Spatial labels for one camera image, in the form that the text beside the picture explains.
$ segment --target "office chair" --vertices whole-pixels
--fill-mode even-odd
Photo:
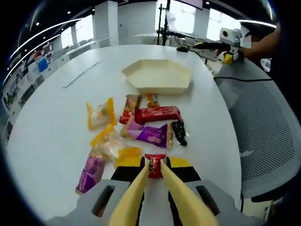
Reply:
[[[253,202],[282,197],[301,165],[301,127],[274,81],[251,61],[214,77],[236,131],[242,194]]]

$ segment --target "purple snack package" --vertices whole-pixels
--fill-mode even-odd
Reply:
[[[103,157],[92,156],[91,153],[88,156],[86,165],[76,187],[76,192],[79,194],[89,191],[103,176],[106,160]]]
[[[164,124],[160,128],[142,126],[134,121],[133,116],[130,117],[120,133],[122,137],[141,140],[163,148],[172,147],[172,135],[173,130],[170,123]]]

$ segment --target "wrapped candy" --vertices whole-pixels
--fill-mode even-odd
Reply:
[[[148,107],[159,107],[159,104],[157,101],[157,95],[154,95],[154,94],[147,95],[147,106]]]
[[[150,121],[161,121],[168,119],[182,120],[180,110],[177,107],[148,107],[136,109],[135,121],[143,125]]]
[[[86,193],[101,180],[106,160],[105,156],[91,150],[76,187],[77,193]]]
[[[178,120],[171,123],[171,126],[174,131],[175,138],[182,146],[187,146],[187,142],[185,140],[186,132],[184,128],[184,121]]]
[[[113,98],[109,98],[105,104],[99,105],[96,109],[93,109],[91,104],[87,103],[87,112],[89,130],[95,129],[105,123],[117,125]]]
[[[139,102],[139,95],[127,95],[126,105],[124,106],[123,114],[119,119],[121,124],[126,124],[130,118],[130,114],[135,113],[135,109]]]
[[[142,126],[134,121],[133,116],[130,117],[120,133],[122,137],[141,140],[163,148],[172,147],[172,135],[173,131],[170,123],[164,124],[160,128]]]
[[[164,159],[166,154],[145,154],[145,157],[150,160],[149,178],[162,178],[161,159]]]
[[[91,142],[90,145],[98,153],[105,154],[114,163],[117,168],[118,163],[125,158],[142,156],[142,150],[139,147],[127,146],[123,140],[116,134],[112,125],[101,131]]]

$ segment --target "beige tray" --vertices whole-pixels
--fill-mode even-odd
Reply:
[[[190,68],[170,60],[139,60],[122,72],[141,94],[181,94],[191,81]]]

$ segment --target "round table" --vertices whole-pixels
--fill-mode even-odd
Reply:
[[[121,70],[140,59],[168,59],[191,69],[192,81],[184,94],[158,97],[161,106],[180,109],[188,146],[174,142],[167,150],[142,141],[126,142],[141,147],[144,153],[186,158],[201,179],[211,180],[239,207],[241,168],[236,134],[202,60],[193,52],[182,53],[173,47],[124,45],[87,51],[60,67],[38,87],[16,119],[7,161],[16,185],[42,220],[65,216],[76,207],[79,196],[75,187],[90,151],[89,142],[102,130],[88,131],[86,102],[97,106],[113,97],[119,119],[126,94],[138,94]],[[77,80],[63,88],[79,73]],[[108,164],[103,178],[111,178],[113,172]],[[158,225],[159,220],[160,225],[173,225],[167,192],[162,179],[148,180],[140,225]]]

